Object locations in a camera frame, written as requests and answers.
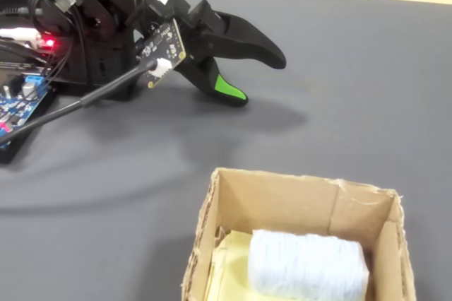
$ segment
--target cardboard box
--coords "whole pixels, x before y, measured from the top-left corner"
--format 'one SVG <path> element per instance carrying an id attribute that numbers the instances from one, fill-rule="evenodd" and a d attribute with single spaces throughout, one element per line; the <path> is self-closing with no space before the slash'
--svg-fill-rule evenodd
<path id="1" fill-rule="evenodd" d="M 370 270 L 366 301 L 416 300 L 396 191 L 342 179 L 217 169 L 199 213 L 182 301 L 205 300 L 212 255 L 226 234 L 255 229 L 358 241 Z"/>

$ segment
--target gray tabletop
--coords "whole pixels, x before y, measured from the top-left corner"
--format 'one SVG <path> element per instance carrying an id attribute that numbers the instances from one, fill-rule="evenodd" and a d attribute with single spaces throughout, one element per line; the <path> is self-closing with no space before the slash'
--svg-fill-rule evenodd
<path id="1" fill-rule="evenodd" d="M 220 60 L 244 109 L 174 73 L 39 130 L 0 168 L 0 298 L 178 300 L 210 174 L 226 166 L 397 189 L 418 298 L 449 299 L 452 7 L 209 1 L 273 38 L 287 69 Z"/>

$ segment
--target circuit board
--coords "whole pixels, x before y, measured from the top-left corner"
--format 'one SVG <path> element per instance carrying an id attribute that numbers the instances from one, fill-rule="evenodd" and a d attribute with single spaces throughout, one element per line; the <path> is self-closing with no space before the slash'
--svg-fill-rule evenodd
<path id="1" fill-rule="evenodd" d="M 159 62 L 159 68 L 148 71 L 145 75 L 148 87 L 154 88 L 157 83 L 172 69 L 176 68 L 186 57 L 184 43 L 175 19 L 163 23 L 156 28 L 153 35 L 145 41 L 145 48 L 141 52 L 144 57 L 153 55 Z"/>
<path id="2" fill-rule="evenodd" d="M 41 84 L 43 78 L 39 74 L 33 76 L 26 76 L 25 81 L 34 81 L 36 84 Z M 7 134 L 11 130 L 24 125 L 33 112 L 40 106 L 45 99 L 47 91 L 41 87 L 39 93 L 33 100 L 27 100 L 22 93 L 14 98 L 5 98 L 0 95 L 0 136 Z M 9 143 L 0 146 L 0 149 L 6 149 Z"/>

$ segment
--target green fingertip pad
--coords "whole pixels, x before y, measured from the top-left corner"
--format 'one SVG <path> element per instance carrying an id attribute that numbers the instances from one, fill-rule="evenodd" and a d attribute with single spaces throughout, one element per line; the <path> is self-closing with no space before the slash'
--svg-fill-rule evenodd
<path id="1" fill-rule="evenodd" d="M 244 92 L 226 82 L 221 74 L 218 74 L 217 82 L 215 83 L 215 90 L 226 95 L 246 100 L 246 95 L 244 94 Z"/>

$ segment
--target cable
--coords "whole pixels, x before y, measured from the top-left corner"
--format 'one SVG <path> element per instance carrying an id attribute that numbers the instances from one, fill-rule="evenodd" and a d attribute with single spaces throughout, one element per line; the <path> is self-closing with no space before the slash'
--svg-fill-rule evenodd
<path id="1" fill-rule="evenodd" d="M 43 11 L 41 8 L 37 8 L 35 11 L 36 16 L 42 16 Z M 0 17 L 28 17 L 30 15 L 30 10 L 28 7 L 20 8 L 6 8 L 0 11 Z"/>
<path id="2" fill-rule="evenodd" d="M 7 133 L 6 135 L 3 135 L 2 137 L 0 137 L 0 145 L 8 143 L 9 141 L 12 141 L 16 137 L 28 131 L 32 131 L 33 129 L 36 129 L 44 124 L 54 121 L 55 119 L 59 119 L 60 117 L 75 112 L 76 110 L 79 110 L 83 107 L 89 107 L 94 102 L 116 92 L 122 86 L 126 85 L 129 81 L 133 80 L 135 77 L 140 76 L 145 71 L 153 70 L 156 67 L 157 61 L 155 59 L 144 60 L 138 66 L 134 67 L 132 70 L 118 77 L 116 80 L 102 86 L 101 88 L 98 88 L 93 92 L 83 96 L 80 100 L 77 100 L 74 103 L 71 103 L 70 105 L 67 105 L 61 109 L 46 114 L 42 117 L 34 119 L 30 123 L 27 123 L 24 126 L 17 128 L 10 133 Z"/>
<path id="3" fill-rule="evenodd" d="M 25 57 L 27 59 L 34 59 L 41 64 L 46 63 L 46 60 L 42 58 L 42 55 L 39 52 L 24 47 L 23 45 L 20 45 L 13 40 L 3 40 L 0 38 L 0 50 L 18 55 L 20 57 Z"/>
<path id="4" fill-rule="evenodd" d="M 86 47 L 85 33 L 83 29 L 83 20 L 78 8 L 74 7 L 70 10 L 70 12 L 74 18 L 74 25 L 78 33 L 78 41 L 80 42 L 81 47 L 83 68 L 85 69 L 86 74 L 86 83 L 88 84 L 88 87 L 91 88 L 93 86 L 93 78 L 91 76 L 91 71 L 88 63 L 88 53 Z"/>
<path id="5" fill-rule="evenodd" d="M 148 0 L 141 0 L 141 5 L 143 6 L 143 20 L 144 20 L 144 31 L 143 35 L 146 35 L 148 33 Z"/>
<path id="6" fill-rule="evenodd" d="M 146 2 L 147 0 L 141 0 L 141 3 L 138 4 L 137 0 L 133 0 L 136 12 L 136 17 L 134 17 L 134 19 L 138 19 L 138 24 L 140 25 L 143 35 L 148 31 L 148 29 L 146 29 Z"/>
<path id="7" fill-rule="evenodd" d="M 64 55 L 64 57 L 62 59 L 60 59 L 60 61 L 56 64 L 56 66 L 49 72 L 49 74 L 47 74 L 44 77 L 43 82 L 31 93 L 29 93 L 28 95 L 26 95 L 22 100 L 18 101 L 14 106 L 12 106 L 12 108 L 10 108 L 11 110 L 17 108 L 17 106 L 19 106 L 20 103 L 24 103 L 25 102 L 25 106 L 22 108 L 24 109 L 28 104 L 30 104 L 30 102 L 27 100 L 31 95 L 34 95 L 36 92 L 38 92 L 39 90 L 43 90 L 43 89 L 47 89 L 50 84 L 52 84 L 53 80 L 59 75 L 59 73 L 61 72 L 61 70 L 63 69 L 64 65 L 67 63 L 71 53 L 72 53 L 72 49 L 73 49 L 73 39 L 71 40 L 71 45 L 68 48 L 66 54 Z M 0 119 L 5 117 L 7 114 L 9 114 L 8 112 L 3 113 L 3 115 L 0 116 Z M 7 120 L 6 122 L 9 122 L 11 120 L 11 118 L 14 116 L 15 114 L 12 114 Z"/>

